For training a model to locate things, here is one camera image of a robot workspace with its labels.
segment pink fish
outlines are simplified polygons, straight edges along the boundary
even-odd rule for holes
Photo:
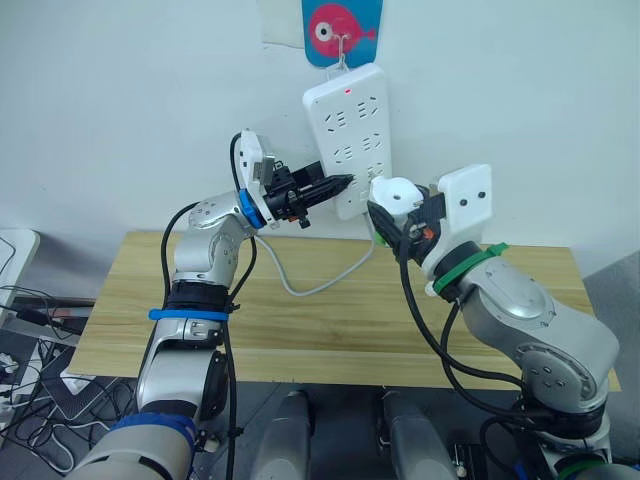
[[[309,28],[314,48],[327,57],[338,57],[339,36],[347,35],[342,44],[344,53],[351,51],[363,37],[371,40],[376,38],[374,29],[365,33],[360,28],[356,17],[347,8],[337,3],[328,3],[313,12]]]

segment green cable tie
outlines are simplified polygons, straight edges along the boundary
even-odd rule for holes
[[[497,245],[491,245],[483,252],[471,255],[440,277],[438,281],[433,284],[433,290],[439,295],[440,292],[456,278],[468,272],[480,262],[484,262],[492,257],[500,256],[507,248],[509,248],[509,245],[503,242],[498,243]]]
[[[604,464],[604,460],[596,460],[596,459],[583,460],[582,462],[574,463],[573,465],[560,471],[560,473],[558,474],[558,480],[566,480],[574,473],[581,472],[582,470],[587,470],[589,468],[594,468],[603,464]]]

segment green ring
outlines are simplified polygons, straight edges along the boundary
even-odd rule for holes
[[[499,243],[497,245],[491,245],[489,248],[487,248],[483,252],[478,252],[478,253],[475,253],[475,254],[471,255],[470,257],[466,258],[465,260],[460,262],[458,265],[453,267],[447,273],[445,273],[442,277],[440,277],[438,279],[438,281],[433,284],[433,290],[438,295],[440,295],[440,292],[447,285],[449,285],[451,282],[453,282],[455,279],[457,279],[459,276],[461,276],[464,273],[468,272],[469,270],[471,270],[473,267],[475,267],[480,262],[484,262],[485,260],[487,260],[489,258],[492,258],[492,257],[500,256],[500,254],[502,254],[502,252],[504,252],[507,248],[509,248],[509,245],[507,245],[506,243],[502,242],[502,243]]]

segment power outlet socket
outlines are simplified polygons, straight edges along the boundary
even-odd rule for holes
[[[338,217],[348,220],[365,213],[371,180],[391,177],[384,72],[368,63],[307,90],[302,103],[325,174],[355,177],[334,199]]]

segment white mount bracket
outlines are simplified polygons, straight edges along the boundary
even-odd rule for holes
[[[240,167],[240,175],[246,186],[249,196],[258,207],[260,215],[267,225],[276,229],[280,226],[267,207],[264,195],[267,194],[262,179],[267,169],[273,168],[275,155],[270,151],[268,140],[256,135],[251,130],[242,130],[240,136],[240,154],[237,164]]]
[[[433,271],[451,250],[465,242],[479,242],[493,216],[489,165],[469,165],[451,172],[440,177],[435,187],[444,193],[447,216],[440,220],[438,243],[421,266],[429,280],[433,280]]]

